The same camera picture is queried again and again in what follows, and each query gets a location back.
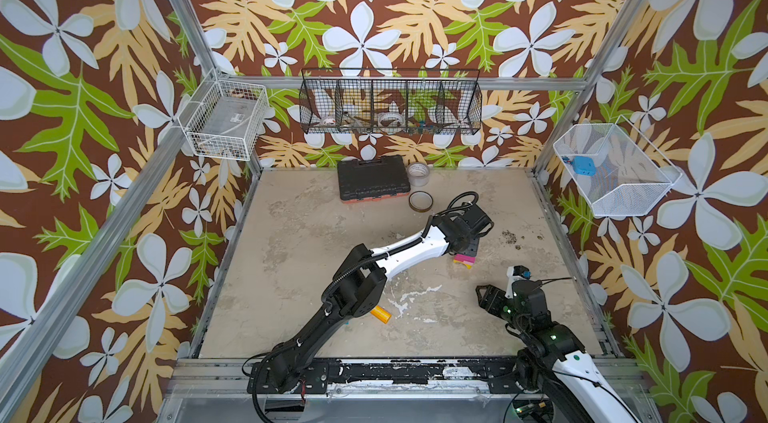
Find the magenta wood block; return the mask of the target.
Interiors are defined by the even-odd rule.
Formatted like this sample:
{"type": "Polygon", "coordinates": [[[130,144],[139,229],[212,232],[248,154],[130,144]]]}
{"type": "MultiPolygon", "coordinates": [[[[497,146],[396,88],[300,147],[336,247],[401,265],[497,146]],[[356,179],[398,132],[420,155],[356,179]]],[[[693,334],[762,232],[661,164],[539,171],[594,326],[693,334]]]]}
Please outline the magenta wood block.
{"type": "Polygon", "coordinates": [[[461,263],[466,266],[473,266],[475,263],[475,258],[467,255],[457,254],[453,257],[453,261],[455,263],[461,263]]]}

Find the orange cylinder block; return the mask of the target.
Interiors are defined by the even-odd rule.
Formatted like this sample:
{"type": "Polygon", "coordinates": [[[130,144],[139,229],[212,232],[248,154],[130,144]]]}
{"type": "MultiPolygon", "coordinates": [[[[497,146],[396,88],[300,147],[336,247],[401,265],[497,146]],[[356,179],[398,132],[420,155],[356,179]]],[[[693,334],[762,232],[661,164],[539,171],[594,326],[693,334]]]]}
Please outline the orange cylinder block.
{"type": "Polygon", "coordinates": [[[380,321],[383,324],[388,324],[392,315],[382,308],[381,306],[375,306],[371,311],[370,314],[375,317],[378,321],[380,321]]]}

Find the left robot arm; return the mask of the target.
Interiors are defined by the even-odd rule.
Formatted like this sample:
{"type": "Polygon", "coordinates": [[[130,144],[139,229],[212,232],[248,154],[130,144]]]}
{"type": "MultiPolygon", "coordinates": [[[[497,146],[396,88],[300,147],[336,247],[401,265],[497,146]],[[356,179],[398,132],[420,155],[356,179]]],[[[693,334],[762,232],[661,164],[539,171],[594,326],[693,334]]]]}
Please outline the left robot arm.
{"type": "Polygon", "coordinates": [[[390,279],[427,260],[470,249],[493,226],[477,204],[465,203],[430,216],[421,231],[393,244],[374,249],[355,246],[324,289],[320,307],[308,323],[253,365],[250,392],[294,389],[320,349],[344,324],[379,305],[390,279]]]}

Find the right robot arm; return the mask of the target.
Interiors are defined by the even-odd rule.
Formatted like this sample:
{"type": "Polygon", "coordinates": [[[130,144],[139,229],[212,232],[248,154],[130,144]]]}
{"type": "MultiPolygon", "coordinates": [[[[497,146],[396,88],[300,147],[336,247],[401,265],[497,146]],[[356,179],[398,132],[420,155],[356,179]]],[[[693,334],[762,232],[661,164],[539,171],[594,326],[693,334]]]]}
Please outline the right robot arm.
{"type": "Polygon", "coordinates": [[[505,289],[475,288],[478,306],[505,322],[523,343],[513,370],[524,390],[541,392],[567,422],[637,422],[639,418],[600,373],[573,331],[555,321],[543,280],[518,278],[505,289]]]}

